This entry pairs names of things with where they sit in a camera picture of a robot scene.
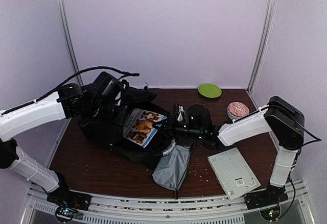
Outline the grey notebook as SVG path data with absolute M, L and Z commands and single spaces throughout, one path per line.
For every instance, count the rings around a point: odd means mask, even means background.
M 242 197 L 261 186 L 236 147 L 207 159 L 229 200 Z

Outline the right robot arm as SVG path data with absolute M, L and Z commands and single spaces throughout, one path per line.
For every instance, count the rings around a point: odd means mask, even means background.
M 312 143 L 321 141 L 306 129 L 304 114 L 279 96 L 271 97 L 266 105 L 250 114 L 221 125 L 213 125 L 210 111 L 200 105 L 189 107 L 188 119 L 187 122 L 173 120 L 171 132 L 177 137 L 200 139 L 211 151 L 230 149 L 238 144 L 244 147 L 249 142 L 249 152 L 254 155 L 259 139 L 268 139 L 259 147 L 259 152 L 267 146 L 273 152 L 266 155 L 276 156 L 270 187 L 262 193 L 262 200 L 269 205 L 281 197 L 281 188 L 307 145 L 305 134 L 312 137 Z

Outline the black student backpack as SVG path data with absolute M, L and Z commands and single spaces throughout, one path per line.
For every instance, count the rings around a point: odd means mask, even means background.
M 82 88 L 88 107 L 78 126 L 85 138 L 136 163 L 155 169 L 171 146 L 171 137 L 159 132 L 171 114 L 153 103 L 157 95 L 128 88 L 123 96 L 101 94 L 91 85 Z

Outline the grey pencil pouch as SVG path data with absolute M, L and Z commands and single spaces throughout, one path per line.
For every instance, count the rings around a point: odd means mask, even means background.
M 160 159 L 152 174 L 157 185 L 174 191 L 176 200 L 179 199 L 179 190 L 186 177 L 190 157 L 190 147 L 177 145 L 169 155 Z

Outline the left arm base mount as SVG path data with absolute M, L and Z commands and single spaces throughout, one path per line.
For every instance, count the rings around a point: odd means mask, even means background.
M 56 172 L 59 187 L 47 194 L 47 201 L 56 204 L 55 217 L 61 223 L 67 223 L 76 216 L 78 210 L 87 211 L 91 202 L 91 195 L 71 191 L 64 176 Z

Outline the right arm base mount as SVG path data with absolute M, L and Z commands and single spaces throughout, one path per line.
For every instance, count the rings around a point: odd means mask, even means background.
M 280 203 L 288 199 L 285 187 L 274 186 L 244 196 L 247 209 L 259 209 L 261 217 L 266 221 L 277 221 L 282 215 Z

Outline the dog picture book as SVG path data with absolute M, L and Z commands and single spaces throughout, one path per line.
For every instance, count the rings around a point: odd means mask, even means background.
M 123 125 L 123 137 L 145 148 L 157 132 L 153 124 L 166 118 L 156 112 L 139 108 L 131 109 Z

